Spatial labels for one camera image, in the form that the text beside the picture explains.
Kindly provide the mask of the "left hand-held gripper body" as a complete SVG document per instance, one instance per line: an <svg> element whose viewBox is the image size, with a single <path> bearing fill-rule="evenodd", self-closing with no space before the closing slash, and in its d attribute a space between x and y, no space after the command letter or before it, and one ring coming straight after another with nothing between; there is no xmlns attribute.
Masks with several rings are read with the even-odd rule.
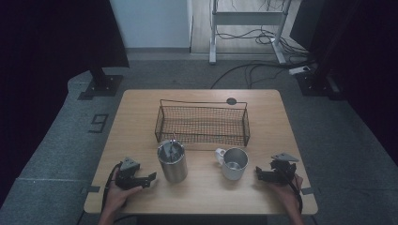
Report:
<svg viewBox="0 0 398 225"><path fill-rule="evenodd" d="M126 157L116 165L118 171L115 176L115 184L122 189L131 189L139 187L138 184L142 177L136 178L135 173L140 169L140 164L130 157Z"/></svg>

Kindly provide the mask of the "white desk frame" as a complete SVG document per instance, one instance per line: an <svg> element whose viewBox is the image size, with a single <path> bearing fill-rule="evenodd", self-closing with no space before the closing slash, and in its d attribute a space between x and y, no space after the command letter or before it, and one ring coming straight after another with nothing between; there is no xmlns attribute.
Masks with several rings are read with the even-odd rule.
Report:
<svg viewBox="0 0 398 225"><path fill-rule="evenodd" d="M279 64L284 65L286 60L283 56L281 39L291 2L292 0L286 0L281 11L232 12L218 11L218 0L210 0L209 64L215 65L217 62L216 30L219 25L277 25L278 30L270 42Z"/></svg>

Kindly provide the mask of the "stainless steel tumbler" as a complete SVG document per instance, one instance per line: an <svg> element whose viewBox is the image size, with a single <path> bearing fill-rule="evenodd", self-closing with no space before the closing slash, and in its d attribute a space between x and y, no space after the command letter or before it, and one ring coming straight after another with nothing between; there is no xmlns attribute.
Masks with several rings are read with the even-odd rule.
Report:
<svg viewBox="0 0 398 225"><path fill-rule="evenodd" d="M187 177L185 148L179 141L162 142L158 148L158 160L168 182L177 184Z"/></svg>

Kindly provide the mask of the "white power strip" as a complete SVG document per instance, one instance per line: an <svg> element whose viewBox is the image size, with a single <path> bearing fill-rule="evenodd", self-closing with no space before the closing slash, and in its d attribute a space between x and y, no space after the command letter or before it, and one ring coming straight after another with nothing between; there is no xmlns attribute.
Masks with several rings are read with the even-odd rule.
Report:
<svg viewBox="0 0 398 225"><path fill-rule="evenodd" d="M296 75L296 74L300 74L300 73L304 73L304 72L308 72L311 71L311 69L308 66L304 66L304 67L295 67L295 68L291 68L289 69L289 74L290 75Z"/></svg>

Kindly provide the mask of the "person's right hand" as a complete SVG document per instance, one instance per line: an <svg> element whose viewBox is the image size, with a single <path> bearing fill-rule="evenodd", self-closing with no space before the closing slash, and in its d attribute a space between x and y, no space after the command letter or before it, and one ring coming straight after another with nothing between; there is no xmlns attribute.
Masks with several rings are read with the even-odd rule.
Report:
<svg viewBox="0 0 398 225"><path fill-rule="evenodd" d="M301 214L299 212L299 200L290 186L268 184L268 187L276 193L277 198L281 202L288 216L291 218L301 218Z"/></svg>

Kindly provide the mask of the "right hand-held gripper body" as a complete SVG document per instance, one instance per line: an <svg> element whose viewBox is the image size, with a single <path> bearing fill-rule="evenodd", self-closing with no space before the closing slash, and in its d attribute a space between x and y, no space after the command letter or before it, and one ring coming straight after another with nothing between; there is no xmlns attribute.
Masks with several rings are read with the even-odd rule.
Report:
<svg viewBox="0 0 398 225"><path fill-rule="evenodd" d="M268 181L286 185L293 180L297 170L296 163L299 160L287 153L280 153L272 156L270 167L272 172L268 175Z"/></svg>

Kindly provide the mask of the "dark curtain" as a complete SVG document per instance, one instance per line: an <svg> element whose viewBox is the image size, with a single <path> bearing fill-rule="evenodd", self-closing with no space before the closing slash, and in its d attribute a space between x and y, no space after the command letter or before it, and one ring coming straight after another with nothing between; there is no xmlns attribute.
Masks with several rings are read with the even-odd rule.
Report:
<svg viewBox="0 0 398 225"><path fill-rule="evenodd" d="M398 165L398 0L301 0L290 37L325 72Z"/></svg>
<svg viewBox="0 0 398 225"><path fill-rule="evenodd" d="M111 0L0 0L0 204L71 78L128 63Z"/></svg>

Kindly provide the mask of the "person's left hand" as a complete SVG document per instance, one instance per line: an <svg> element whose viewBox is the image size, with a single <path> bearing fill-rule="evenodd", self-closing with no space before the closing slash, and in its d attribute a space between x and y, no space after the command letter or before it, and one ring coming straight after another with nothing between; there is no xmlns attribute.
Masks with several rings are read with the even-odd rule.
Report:
<svg viewBox="0 0 398 225"><path fill-rule="evenodd" d="M128 197L141 191L142 187L133 187L131 189L122 189L115 184L111 184L108 190L105 206L102 210L104 216L114 216L119 211Z"/></svg>

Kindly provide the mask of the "black stand with base plate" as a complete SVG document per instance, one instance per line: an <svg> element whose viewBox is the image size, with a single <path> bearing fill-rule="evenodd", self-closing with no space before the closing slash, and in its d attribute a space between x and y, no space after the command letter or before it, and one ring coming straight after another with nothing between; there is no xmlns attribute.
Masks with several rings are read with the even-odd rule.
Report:
<svg viewBox="0 0 398 225"><path fill-rule="evenodd" d="M78 96L79 100L91 100L94 97L114 97L123 81L122 75L106 75L101 67L89 69L92 80Z"/></svg>
<svg viewBox="0 0 398 225"><path fill-rule="evenodd" d="M345 100L343 87L338 82L338 75L321 67L304 67L294 75L301 94L306 97L328 97L330 100Z"/></svg>

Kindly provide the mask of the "dark wire mesh basket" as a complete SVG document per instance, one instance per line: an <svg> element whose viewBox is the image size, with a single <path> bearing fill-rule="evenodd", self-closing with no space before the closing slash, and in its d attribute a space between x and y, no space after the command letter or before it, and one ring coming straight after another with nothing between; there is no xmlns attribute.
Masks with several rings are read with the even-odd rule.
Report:
<svg viewBox="0 0 398 225"><path fill-rule="evenodd" d="M248 103L236 105L209 101L161 99L155 126L160 143L171 140L183 143L222 143L246 146L251 138Z"/></svg>

